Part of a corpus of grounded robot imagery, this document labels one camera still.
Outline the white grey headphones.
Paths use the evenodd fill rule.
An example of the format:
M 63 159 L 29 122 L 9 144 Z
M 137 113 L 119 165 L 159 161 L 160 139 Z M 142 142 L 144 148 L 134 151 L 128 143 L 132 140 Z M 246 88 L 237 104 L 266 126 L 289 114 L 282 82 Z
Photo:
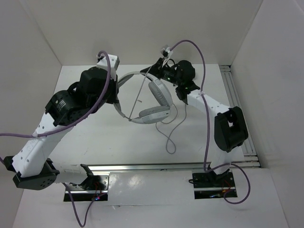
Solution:
M 122 88 L 128 80 L 134 77 L 139 83 L 139 89 L 133 85 Z M 114 108 L 120 116 L 137 124 L 154 124 L 161 122 L 171 114 L 173 100 L 167 86 L 149 72 L 133 71 L 117 80 L 117 88 L 122 91 L 122 98 L 117 98 Z

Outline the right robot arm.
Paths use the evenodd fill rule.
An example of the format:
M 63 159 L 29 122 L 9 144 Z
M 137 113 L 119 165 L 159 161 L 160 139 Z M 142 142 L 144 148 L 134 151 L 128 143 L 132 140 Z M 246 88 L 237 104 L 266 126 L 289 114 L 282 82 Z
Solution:
M 140 71 L 141 74 L 153 75 L 176 86 L 177 97 L 185 104 L 197 108 L 207 117 L 207 141 L 213 136 L 217 148 L 209 165 L 204 164 L 208 183 L 218 186 L 229 172 L 232 153 L 243 145 L 248 138 L 248 130 L 242 109 L 229 107 L 205 94 L 195 83 L 195 68 L 187 60 L 181 60 L 173 66 L 163 64 L 159 58 L 150 68 Z

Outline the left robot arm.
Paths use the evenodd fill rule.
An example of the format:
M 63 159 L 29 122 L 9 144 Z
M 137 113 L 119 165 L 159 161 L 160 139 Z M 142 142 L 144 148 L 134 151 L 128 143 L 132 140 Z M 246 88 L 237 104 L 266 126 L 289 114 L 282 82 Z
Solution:
M 25 146 L 15 156 L 3 160 L 6 169 L 15 173 L 15 186 L 43 190 L 53 183 L 69 183 L 89 190 L 98 184 L 101 179 L 87 165 L 57 164 L 49 156 L 76 124 L 96 113 L 105 103 L 115 103 L 117 94 L 117 74 L 98 67 L 83 71 L 78 82 L 56 92 Z

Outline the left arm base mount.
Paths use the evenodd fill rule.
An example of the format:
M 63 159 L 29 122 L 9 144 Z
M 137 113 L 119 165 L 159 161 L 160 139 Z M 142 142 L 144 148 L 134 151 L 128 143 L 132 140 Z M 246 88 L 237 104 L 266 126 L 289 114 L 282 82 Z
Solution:
M 77 174 L 76 180 L 80 183 L 67 182 L 67 189 L 64 201 L 71 202 L 68 191 L 71 192 L 75 202 L 107 201 L 110 172 L 97 172 L 94 174 L 87 165 L 80 165 L 80 174 Z

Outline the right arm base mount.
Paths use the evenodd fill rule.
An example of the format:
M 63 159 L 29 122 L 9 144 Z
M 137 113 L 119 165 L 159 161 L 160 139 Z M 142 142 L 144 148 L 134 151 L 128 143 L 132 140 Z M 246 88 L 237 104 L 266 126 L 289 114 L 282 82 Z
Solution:
M 237 190 L 233 173 L 229 172 L 225 177 L 214 182 L 207 178 L 206 173 L 193 173 L 188 182 L 193 185 L 194 199 L 219 199 L 226 193 L 227 198 L 236 198 Z

